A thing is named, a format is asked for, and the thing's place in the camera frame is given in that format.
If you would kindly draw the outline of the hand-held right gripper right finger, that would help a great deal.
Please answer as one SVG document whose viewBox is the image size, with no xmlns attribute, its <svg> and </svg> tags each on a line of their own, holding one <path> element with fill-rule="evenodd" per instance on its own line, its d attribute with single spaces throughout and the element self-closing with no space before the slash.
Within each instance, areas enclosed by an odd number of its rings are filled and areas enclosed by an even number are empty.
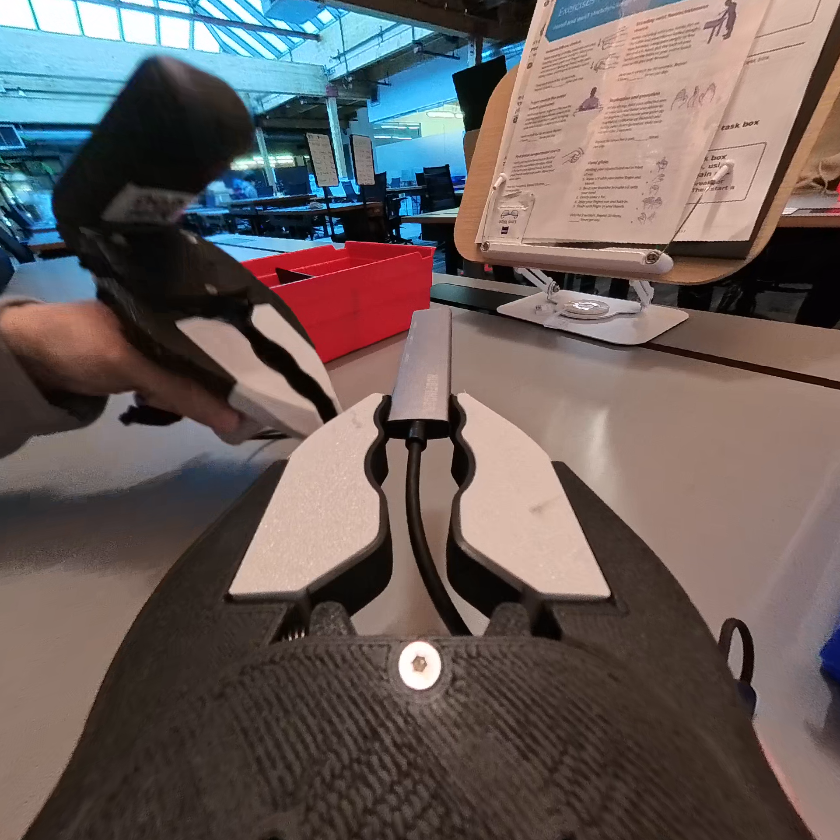
<svg viewBox="0 0 840 840">
<path fill-rule="evenodd" d="M 448 581 L 478 611 L 596 604 L 609 584 L 551 458 L 466 392 L 451 398 Z"/>
</svg>

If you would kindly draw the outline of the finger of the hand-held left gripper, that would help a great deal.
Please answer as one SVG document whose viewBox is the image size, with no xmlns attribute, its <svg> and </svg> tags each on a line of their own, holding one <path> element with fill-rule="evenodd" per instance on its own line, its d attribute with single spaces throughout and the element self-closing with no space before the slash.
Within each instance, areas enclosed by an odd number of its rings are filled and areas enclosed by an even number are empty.
<svg viewBox="0 0 840 840">
<path fill-rule="evenodd" d="M 268 366 L 281 373 L 292 390 L 310 402 L 318 422 L 326 424 L 339 415 L 342 408 L 330 375 L 299 326 L 269 303 L 254 306 L 250 323 L 259 337 L 268 342 Z"/>
<path fill-rule="evenodd" d="M 305 438 L 323 421 L 315 405 L 260 360 L 246 336 L 219 320 L 184 318 L 177 328 L 234 380 L 227 401 L 261 431 Z"/>
</svg>

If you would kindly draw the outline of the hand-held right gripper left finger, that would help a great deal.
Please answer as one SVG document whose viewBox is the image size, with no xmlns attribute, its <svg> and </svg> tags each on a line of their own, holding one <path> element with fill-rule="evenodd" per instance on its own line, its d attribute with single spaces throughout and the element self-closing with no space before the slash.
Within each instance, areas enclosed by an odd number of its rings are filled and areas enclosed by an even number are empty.
<svg viewBox="0 0 840 840">
<path fill-rule="evenodd" d="M 357 402 L 291 454 L 230 584 L 235 601 L 365 607 L 392 577 L 388 395 Z"/>
</svg>

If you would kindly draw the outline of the grey USB hub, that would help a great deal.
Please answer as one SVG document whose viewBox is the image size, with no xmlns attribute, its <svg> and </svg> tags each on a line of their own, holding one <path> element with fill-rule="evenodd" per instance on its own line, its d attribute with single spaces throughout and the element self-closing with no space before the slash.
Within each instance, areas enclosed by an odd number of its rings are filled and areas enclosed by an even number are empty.
<svg viewBox="0 0 840 840">
<path fill-rule="evenodd" d="M 392 393 L 386 431 L 390 438 L 446 438 L 452 394 L 452 312 L 413 313 Z"/>
</svg>

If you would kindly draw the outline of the person's left forearm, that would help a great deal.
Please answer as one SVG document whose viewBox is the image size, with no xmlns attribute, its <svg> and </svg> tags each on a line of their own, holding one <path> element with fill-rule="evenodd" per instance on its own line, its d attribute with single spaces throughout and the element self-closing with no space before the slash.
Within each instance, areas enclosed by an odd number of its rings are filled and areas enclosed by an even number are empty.
<svg viewBox="0 0 840 840">
<path fill-rule="evenodd" d="M 86 427 L 103 413 L 84 351 L 90 328 L 107 324 L 102 309 L 82 303 L 12 299 L 2 304 L 1 450 L 11 455 L 31 438 Z"/>
</svg>

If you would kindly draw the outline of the grey desk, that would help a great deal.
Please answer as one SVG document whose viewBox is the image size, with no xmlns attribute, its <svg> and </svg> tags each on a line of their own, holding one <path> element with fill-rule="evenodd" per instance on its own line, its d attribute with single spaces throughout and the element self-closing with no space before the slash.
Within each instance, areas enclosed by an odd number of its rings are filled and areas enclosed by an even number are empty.
<svg viewBox="0 0 840 840">
<path fill-rule="evenodd" d="M 714 634 L 755 643 L 755 727 L 817 838 L 838 838 L 838 391 L 453 313 L 453 385 L 518 425 L 666 563 Z M 190 422 L 92 426 L 2 461 L 2 838 L 26 833 L 161 577 L 288 442 Z"/>
</svg>

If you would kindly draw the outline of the person's left hand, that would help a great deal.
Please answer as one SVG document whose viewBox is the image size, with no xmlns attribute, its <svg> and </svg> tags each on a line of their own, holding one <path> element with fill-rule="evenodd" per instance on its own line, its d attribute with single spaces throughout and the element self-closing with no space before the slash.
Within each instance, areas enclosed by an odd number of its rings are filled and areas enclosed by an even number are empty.
<svg viewBox="0 0 840 840">
<path fill-rule="evenodd" d="M 199 384 L 146 359 L 97 300 L 3 302 L 1 344 L 3 457 L 30 438 L 91 425 L 109 398 L 123 393 L 219 437 L 237 434 L 244 422 Z"/>
</svg>

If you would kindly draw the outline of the red plastic box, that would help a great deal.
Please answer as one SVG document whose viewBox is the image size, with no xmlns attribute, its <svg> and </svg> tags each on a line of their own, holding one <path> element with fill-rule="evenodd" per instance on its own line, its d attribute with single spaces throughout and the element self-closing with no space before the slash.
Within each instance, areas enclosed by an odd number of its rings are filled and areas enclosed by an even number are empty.
<svg viewBox="0 0 840 840">
<path fill-rule="evenodd" d="M 279 296 L 322 362 L 409 330 L 429 308 L 435 249 L 348 242 L 249 259 L 245 267 Z"/>
</svg>

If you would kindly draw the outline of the black office chair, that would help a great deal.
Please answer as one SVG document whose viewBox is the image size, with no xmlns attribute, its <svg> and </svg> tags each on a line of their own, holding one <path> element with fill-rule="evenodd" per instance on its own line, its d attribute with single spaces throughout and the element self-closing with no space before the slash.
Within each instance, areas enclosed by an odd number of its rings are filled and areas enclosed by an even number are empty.
<svg viewBox="0 0 840 840">
<path fill-rule="evenodd" d="M 459 206 L 461 196 L 455 191 L 448 164 L 425 166 L 422 181 L 422 213 L 434 213 Z"/>
</svg>

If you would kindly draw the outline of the wooden document stand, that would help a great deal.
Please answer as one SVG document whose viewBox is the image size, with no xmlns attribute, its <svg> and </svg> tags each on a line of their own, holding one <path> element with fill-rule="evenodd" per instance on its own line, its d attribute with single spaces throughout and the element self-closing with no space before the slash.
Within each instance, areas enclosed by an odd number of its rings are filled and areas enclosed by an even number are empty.
<svg viewBox="0 0 840 840">
<path fill-rule="evenodd" d="M 779 227 L 793 224 L 816 224 L 816 214 L 783 214 L 790 201 L 798 176 L 803 173 L 809 155 L 816 147 L 830 119 L 831 110 L 839 96 L 839 63 L 836 62 L 832 75 L 826 79 L 824 90 L 815 105 L 812 116 L 807 120 L 804 133 L 784 169 L 784 176 L 778 186 L 768 194 L 770 207 L 765 214 L 759 232 L 752 242 L 746 259 L 706 259 L 675 257 L 671 279 L 678 285 L 700 285 L 713 280 L 725 279 L 736 270 L 751 267 L 759 253 L 766 248 L 772 234 Z M 455 246 L 465 261 L 501 265 L 501 257 L 484 255 L 476 242 L 481 219 L 487 204 L 493 182 L 493 171 L 501 143 L 504 122 L 515 85 L 517 69 L 510 69 L 499 81 L 490 95 L 481 127 L 465 136 L 465 152 L 468 175 L 465 196 L 455 223 Z M 617 343 L 639 345 L 659 338 L 666 331 L 686 321 L 689 314 L 673 308 L 649 304 L 636 312 L 628 312 L 629 301 L 610 303 L 611 316 L 603 320 L 560 318 L 560 328 L 585 338 Z"/>
</svg>

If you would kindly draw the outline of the small white card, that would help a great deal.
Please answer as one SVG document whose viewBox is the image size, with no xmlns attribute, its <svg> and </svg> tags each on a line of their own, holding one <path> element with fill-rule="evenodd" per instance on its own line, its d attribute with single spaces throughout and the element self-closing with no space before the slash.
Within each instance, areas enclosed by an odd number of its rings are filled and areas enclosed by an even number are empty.
<svg viewBox="0 0 840 840">
<path fill-rule="evenodd" d="M 513 194 L 493 193 L 489 196 L 476 242 L 485 243 L 522 241 L 534 205 L 534 194 L 515 192 Z"/>
</svg>

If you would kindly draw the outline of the black monitor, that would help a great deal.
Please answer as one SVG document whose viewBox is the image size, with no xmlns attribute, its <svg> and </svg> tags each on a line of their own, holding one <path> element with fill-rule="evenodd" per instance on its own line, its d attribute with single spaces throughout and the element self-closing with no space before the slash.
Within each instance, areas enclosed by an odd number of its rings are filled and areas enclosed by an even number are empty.
<svg viewBox="0 0 840 840">
<path fill-rule="evenodd" d="M 480 129 L 490 96 L 507 71 L 506 58 L 498 56 L 453 74 L 452 81 L 466 132 Z"/>
</svg>

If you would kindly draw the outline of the illustrated instruction sheet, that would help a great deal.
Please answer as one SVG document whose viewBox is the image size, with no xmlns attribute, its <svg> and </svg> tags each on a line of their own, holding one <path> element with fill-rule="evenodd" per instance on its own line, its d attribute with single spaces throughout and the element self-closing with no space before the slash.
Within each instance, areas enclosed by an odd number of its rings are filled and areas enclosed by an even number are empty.
<svg viewBox="0 0 840 840">
<path fill-rule="evenodd" d="M 507 193 L 527 244 L 664 245 L 770 2 L 537 2 Z"/>
</svg>

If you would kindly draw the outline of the white text sheet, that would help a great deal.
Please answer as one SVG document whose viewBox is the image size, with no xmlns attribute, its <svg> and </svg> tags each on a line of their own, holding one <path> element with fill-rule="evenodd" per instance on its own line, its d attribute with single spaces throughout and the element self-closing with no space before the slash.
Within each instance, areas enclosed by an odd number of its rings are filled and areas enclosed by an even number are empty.
<svg viewBox="0 0 840 840">
<path fill-rule="evenodd" d="M 837 61 L 838 1 L 770 3 L 672 255 L 748 253 Z"/>
</svg>

